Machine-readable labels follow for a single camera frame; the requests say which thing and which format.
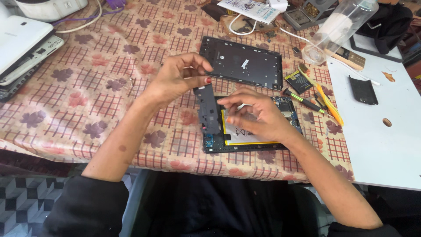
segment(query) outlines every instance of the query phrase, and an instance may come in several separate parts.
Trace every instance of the blue circuit board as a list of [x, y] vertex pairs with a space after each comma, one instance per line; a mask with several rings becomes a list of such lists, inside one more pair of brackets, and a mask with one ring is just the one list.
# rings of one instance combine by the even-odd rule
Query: blue circuit board
[[297, 129], [299, 133], [303, 133], [298, 121], [297, 113], [294, 110], [291, 98], [289, 97], [272, 97], [278, 109], [284, 115], [284, 117], [290, 122], [290, 124]]
[[212, 147], [213, 146], [213, 135], [212, 134], [206, 134], [205, 135], [205, 144], [206, 144], [206, 147]]

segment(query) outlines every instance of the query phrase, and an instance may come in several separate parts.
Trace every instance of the green screwdriver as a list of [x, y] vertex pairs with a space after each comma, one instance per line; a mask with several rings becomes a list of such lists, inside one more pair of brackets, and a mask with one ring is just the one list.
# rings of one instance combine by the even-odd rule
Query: green screwdriver
[[315, 104], [311, 103], [311, 102], [310, 102], [310, 101], [308, 101], [308, 100], [304, 100], [303, 98], [299, 97], [298, 95], [296, 95], [296, 94], [292, 93], [290, 90], [288, 90], [288, 88], [286, 88], [282, 94], [284, 94], [284, 95], [289, 95], [289, 96], [291, 96], [291, 97], [293, 97], [293, 98], [297, 99], [299, 102], [301, 102], [301, 103], [305, 104], [307, 107], [310, 107], [312, 110], [314, 110], [314, 111], [318, 111], [318, 112], [321, 112], [321, 113], [324, 113], [325, 115], [327, 115], [327, 116], [329, 116], [329, 117], [332, 117], [332, 118], [333, 118], [333, 116], [331, 116], [331, 115], [329, 115], [328, 113], [326, 113], [326, 112], [325, 112], [324, 110], [322, 110], [319, 106], [317, 106], [317, 105], [315, 105]]

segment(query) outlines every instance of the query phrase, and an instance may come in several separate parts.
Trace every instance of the table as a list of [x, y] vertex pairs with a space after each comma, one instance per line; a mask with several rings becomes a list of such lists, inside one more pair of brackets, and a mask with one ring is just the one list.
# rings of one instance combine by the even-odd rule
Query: table
[[[343, 47], [352, 50], [347, 42]], [[379, 82], [374, 86], [378, 105], [357, 102], [348, 75], [339, 63], [329, 59], [336, 103], [357, 183], [421, 190], [421, 97], [402, 63], [357, 52], [366, 58], [361, 74]], [[384, 73], [395, 79], [389, 81]], [[387, 127], [382, 120], [388, 119]]]
[[[292, 50], [303, 48], [303, 41], [281, 31], [270, 43], [261, 33], [228, 37], [222, 25], [197, 6], [199, 2], [129, 1], [120, 13], [105, 15], [85, 29], [58, 34], [65, 45], [48, 57], [32, 79], [0, 109], [0, 148], [56, 162], [89, 162], [165, 59], [197, 52], [204, 35], [280, 52], [284, 76], [304, 62], [301, 53]], [[90, 0], [86, 8], [71, 17], [88, 17], [95, 8], [96, 2]], [[287, 24], [281, 16], [277, 19], [282, 25]], [[57, 29], [82, 24], [71, 21]], [[311, 27], [298, 34], [310, 38], [317, 29]], [[335, 105], [336, 93], [326, 63], [306, 66], [309, 76], [323, 86]], [[133, 78], [133, 87], [129, 78]], [[212, 84], [216, 96], [229, 95], [241, 85], [219, 78], [213, 78]], [[280, 95], [278, 91], [253, 88], [269, 96]], [[301, 96], [313, 93], [312, 88]], [[133, 166], [236, 178], [307, 180], [288, 150], [203, 153], [195, 100], [190, 91], [159, 111], [149, 124]], [[342, 127], [297, 101], [294, 105], [303, 135], [346, 178], [354, 180]]]

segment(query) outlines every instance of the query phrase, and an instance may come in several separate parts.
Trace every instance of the gold phone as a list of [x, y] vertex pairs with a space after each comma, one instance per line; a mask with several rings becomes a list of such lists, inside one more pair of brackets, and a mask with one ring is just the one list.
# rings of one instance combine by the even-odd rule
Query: gold phone
[[357, 71], [361, 71], [364, 69], [365, 65], [365, 58], [361, 57], [360, 55], [346, 49], [340, 47], [336, 53], [332, 55], [333, 58], [344, 62], [348, 66], [354, 68]]

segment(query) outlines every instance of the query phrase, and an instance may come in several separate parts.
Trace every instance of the black bag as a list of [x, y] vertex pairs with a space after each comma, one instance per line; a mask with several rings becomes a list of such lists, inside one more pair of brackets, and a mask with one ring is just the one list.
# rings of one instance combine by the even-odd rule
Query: black bag
[[388, 54], [403, 39], [411, 21], [409, 8], [379, 3], [378, 11], [357, 30], [357, 34], [374, 38], [379, 53]]

